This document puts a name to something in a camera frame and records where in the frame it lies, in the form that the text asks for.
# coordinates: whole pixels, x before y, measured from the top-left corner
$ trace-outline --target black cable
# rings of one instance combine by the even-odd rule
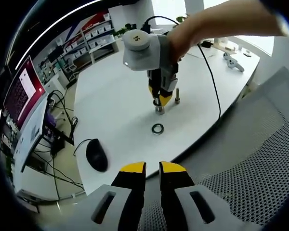
[[[44,147],[46,147],[46,148],[51,148],[51,147],[46,146],[46,145],[44,145],[44,144],[42,144],[42,143],[39,143],[39,145],[42,145],[42,146],[44,146]]]
[[[173,23],[175,23],[176,25],[178,25],[178,23],[177,23],[176,21],[174,21],[174,20],[172,20],[172,19],[170,19],[170,18],[167,18],[167,17],[164,17],[164,16],[158,16],[158,15],[149,17],[149,18],[144,22],[144,24],[148,24],[149,21],[150,21],[151,19],[154,19],[154,18],[164,18],[164,19],[167,19],[167,20],[169,20],[169,21],[172,21]]]
[[[51,168],[53,168],[54,170],[57,170],[58,172],[60,172],[63,176],[65,176],[66,178],[68,178],[69,180],[71,180],[75,185],[80,184],[81,183],[76,183],[73,181],[73,179],[71,179],[70,177],[66,176],[63,172],[61,172],[60,170],[58,170],[57,168],[53,167],[50,163],[48,163],[43,157],[41,157],[39,154],[37,154],[36,152],[34,152],[39,158],[41,158],[43,161],[45,161]]]
[[[59,93],[62,95],[62,98],[60,98],[60,96],[59,96],[57,93],[55,93],[56,91],[59,92]],[[69,113],[67,113],[67,111],[66,111],[67,108],[66,108],[65,96],[63,95],[63,93],[62,93],[61,91],[59,91],[59,90],[54,90],[54,91],[52,91],[52,92],[50,93],[50,96],[49,96],[49,97],[51,97],[52,95],[57,96],[58,99],[59,99],[59,101],[60,101],[60,103],[61,103],[62,106],[63,106],[63,109],[64,109],[64,111],[65,111],[65,113],[66,113],[67,120],[69,121],[69,123],[70,123],[70,125],[71,125],[71,131],[70,131],[69,137],[70,137],[71,140],[74,141],[74,131],[75,131],[75,128],[76,128],[77,123],[78,123],[78,118],[77,118],[76,116],[74,116],[74,117],[72,117],[72,119],[71,119],[71,117],[69,116]]]
[[[55,170],[53,167],[53,180],[54,180],[54,185],[56,187],[56,192],[57,192],[57,196],[58,196],[58,200],[60,200],[60,196],[59,196],[59,191],[58,191],[58,186],[57,186],[57,181],[56,181],[56,176],[55,176]]]
[[[85,141],[91,141],[92,139],[85,139],[82,142],[79,143],[79,145],[77,145],[77,147],[75,148],[75,151],[73,153],[73,156],[76,156],[76,151],[77,149],[85,142]]]
[[[53,106],[53,107],[55,107],[55,108],[59,108],[59,109],[64,109],[64,107],[58,107],[58,106],[56,106],[56,105]],[[67,110],[69,110],[69,111],[71,111],[71,112],[74,111],[73,109],[70,109],[70,108],[67,108],[67,107],[66,107],[65,109],[67,109]]]
[[[34,150],[35,152],[39,152],[39,153],[49,153],[50,152],[50,150],[49,151],[39,151],[39,150]]]
[[[54,177],[54,178],[56,178],[56,179],[58,179],[58,180],[62,180],[62,181],[65,181],[65,182],[67,182],[67,183],[70,183],[70,184],[72,184],[72,185],[74,185],[74,186],[77,186],[77,187],[81,188],[82,190],[84,190],[81,186],[79,186],[79,185],[77,185],[77,184],[74,184],[73,182],[70,182],[70,181],[68,181],[68,180],[66,180],[66,179],[63,179],[63,178],[61,178],[61,177],[55,176],[54,174],[51,174],[51,173],[49,173],[49,172],[45,172],[45,174],[47,174],[47,175],[49,175],[49,176],[52,176],[52,177]]]
[[[220,98],[218,97],[218,93],[217,93],[217,89],[216,89],[216,85],[215,85],[213,73],[212,73],[212,70],[211,70],[210,65],[209,65],[209,63],[208,63],[208,60],[207,60],[206,56],[204,55],[204,53],[203,53],[202,48],[200,47],[200,45],[197,44],[197,46],[199,47],[199,50],[200,50],[200,52],[202,53],[204,60],[206,61],[206,64],[207,64],[207,66],[208,66],[208,69],[209,69],[210,74],[211,74],[211,77],[212,77],[212,81],[213,81],[213,85],[214,85],[214,90],[215,90],[215,94],[216,94],[216,99],[217,99],[217,103],[218,103],[218,108],[219,108],[219,114],[218,114],[218,119],[217,119],[217,122],[218,122],[218,121],[220,120],[220,118],[221,118],[221,113],[222,113],[222,111],[221,111],[221,104],[220,104]]]
[[[179,25],[179,23],[177,23],[176,21],[174,21],[174,20],[172,20],[172,19],[170,19],[170,18],[156,15],[156,16],[152,16],[152,17],[148,18],[148,19],[145,21],[143,27],[146,27],[146,26],[148,25],[148,22],[149,22],[151,19],[153,19],[153,18],[164,18],[164,19],[167,19],[167,20],[169,20],[169,21],[172,21],[172,22],[175,23],[176,25]],[[211,74],[211,77],[212,77],[213,86],[214,86],[214,90],[215,90],[215,94],[216,94],[216,99],[217,99],[217,103],[218,103],[218,108],[219,108],[219,114],[218,114],[218,119],[217,119],[217,122],[218,122],[218,121],[220,120],[220,118],[221,118],[221,113],[222,113],[222,111],[221,111],[220,99],[219,99],[219,97],[218,97],[218,93],[217,93],[217,89],[216,89],[216,85],[215,85],[214,76],[213,76],[212,70],[211,70],[211,68],[210,68],[210,65],[209,65],[209,63],[208,63],[208,60],[207,60],[206,56],[204,55],[204,53],[203,53],[203,51],[202,51],[202,48],[200,47],[199,44],[197,44],[197,46],[198,46],[199,49],[200,49],[200,52],[201,52],[201,54],[202,54],[202,56],[203,56],[203,58],[204,58],[204,60],[205,60],[205,62],[206,62],[206,64],[207,64],[207,66],[208,66],[208,69],[209,69],[210,74]]]

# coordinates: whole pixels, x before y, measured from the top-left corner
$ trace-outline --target number label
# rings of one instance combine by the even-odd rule
[[[139,41],[139,40],[140,40],[139,36],[135,36],[135,37],[133,37],[133,39],[134,39],[135,41]]]

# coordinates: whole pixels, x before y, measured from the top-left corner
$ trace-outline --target computer screen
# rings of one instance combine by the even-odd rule
[[[17,71],[3,106],[12,121],[20,129],[38,99],[45,93],[45,89],[28,57]]]

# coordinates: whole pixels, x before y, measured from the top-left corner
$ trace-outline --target floor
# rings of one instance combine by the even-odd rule
[[[74,84],[72,87],[70,87],[65,95],[66,108],[69,108],[71,110],[73,110],[74,108],[76,86],[77,84]],[[64,110],[55,108],[52,111],[52,114],[56,116],[61,111]],[[72,118],[73,111],[67,110],[67,112],[69,116]],[[65,121],[59,120],[57,123],[57,127],[60,130],[64,131],[65,134],[69,134],[70,124],[65,114],[64,117],[66,120]],[[70,177],[74,182],[81,183],[76,158],[73,156],[74,149],[75,149],[74,146],[66,142],[65,148],[61,150],[54,159],[54,167],[62,171],[66,176]],[[65,178],[58,171],[55,172],[55,175]],[[64,218],[67,218],[72,213],[73,206],[76,205],[78,201],[86,197],[86,194],[79,187],[76,187],[70,183],[61,180],[56,180],[56,183],[61,200],[58,203],[52,205],[40,205],[39,214],[34,214],[37,223],[41,226],[54,224],[56,222],[60,222]]]

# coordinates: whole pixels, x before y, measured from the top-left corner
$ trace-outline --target gray gripper housing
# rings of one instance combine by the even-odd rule
[[[46,227],[45,230],[116,231],[130,193],[131,189],[102,185],[75,205],[71,217],[58,225]],[[98,214],[102,210],[106,210],[105,214],[103,218],[98,219]]]
[[[258,231],[261,226],[243,222],[230,211],[229,204],[203,185],[175,189],[181,202],[188,230]]]

